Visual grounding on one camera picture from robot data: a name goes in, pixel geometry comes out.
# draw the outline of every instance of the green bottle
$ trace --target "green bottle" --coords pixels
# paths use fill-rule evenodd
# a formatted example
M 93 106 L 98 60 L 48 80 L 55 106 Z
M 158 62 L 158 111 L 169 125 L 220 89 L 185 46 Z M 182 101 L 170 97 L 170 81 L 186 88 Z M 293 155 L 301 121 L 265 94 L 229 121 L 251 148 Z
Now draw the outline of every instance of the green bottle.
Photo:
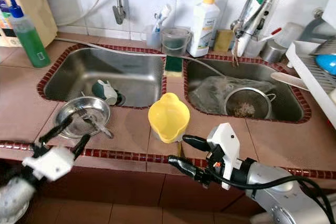
M 12 15 L 9 19 L 10 24 L 22 47 L 25 49 L 31 64 L 35 68 L 49 65 L 50 59 L 33 22 L 23 14 L 20 6 L 11 6 L 9 11 Z

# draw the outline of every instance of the double sink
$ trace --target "double sink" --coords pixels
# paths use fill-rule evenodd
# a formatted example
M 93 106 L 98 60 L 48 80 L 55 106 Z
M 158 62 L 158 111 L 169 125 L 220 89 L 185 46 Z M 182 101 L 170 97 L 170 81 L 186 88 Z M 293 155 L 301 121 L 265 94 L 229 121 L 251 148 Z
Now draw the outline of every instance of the double sink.
M 276 88 L 277 95 L 272 103 L 272 118 L 298 122 L 303 110 L 291 88 L 273 80 L 270 75 L 276 70 L 259 63 L 240 63 L 233 68 L 231 62 L 202 59 L 226 76 L 241 79 L 268 81 Z M 151 106 L 162 93 L 164 61 L 161 57 L 116 53 L 101 49 L 83 48 L 71 52 L 45 85 L 46 98 L 68 101 L 85 95 L 93 95 L 92 85 L 98 80 L 108 80 L 125 100 L 121 106 L 142 108 Z M 210 69 L 197 62 L 189 61 L 184 78 L 189 93 L 207 77 L 216 76 Z

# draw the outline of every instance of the yellow plastic cup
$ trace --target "yellow plastic cup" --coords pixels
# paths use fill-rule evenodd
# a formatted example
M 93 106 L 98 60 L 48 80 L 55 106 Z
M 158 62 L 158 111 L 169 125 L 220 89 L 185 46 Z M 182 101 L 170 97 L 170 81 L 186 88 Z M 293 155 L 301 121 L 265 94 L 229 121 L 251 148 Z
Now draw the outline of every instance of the yellow plastic cup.
M 148 120 L 156 136 L 167 144 L 182 140 L 189 119 L 188 107 L 174 93 L 164 94 L 148 112 Z

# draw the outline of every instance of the dish rack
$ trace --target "dish rack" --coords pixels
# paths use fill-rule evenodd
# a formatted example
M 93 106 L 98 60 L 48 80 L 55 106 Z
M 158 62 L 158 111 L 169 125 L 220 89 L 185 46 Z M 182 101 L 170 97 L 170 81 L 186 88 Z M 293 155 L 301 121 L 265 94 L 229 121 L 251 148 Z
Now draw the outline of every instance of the dish rack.
M 336 88 L 336 77 L 319 68 L 314 56 L 309 55 L 318 46 L 317 43 L 294 41 L 286 56 L 336 129 L 336 104 L 328 96 Z

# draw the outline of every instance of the blue dish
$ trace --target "blue dish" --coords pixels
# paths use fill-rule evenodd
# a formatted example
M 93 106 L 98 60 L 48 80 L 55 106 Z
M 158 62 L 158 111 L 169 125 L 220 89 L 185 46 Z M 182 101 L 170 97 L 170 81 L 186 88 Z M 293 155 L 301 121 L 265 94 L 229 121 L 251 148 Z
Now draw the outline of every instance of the blue dish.
M 316 64 L 333 76 L 336 76 L 336 55 L 317 55 Z

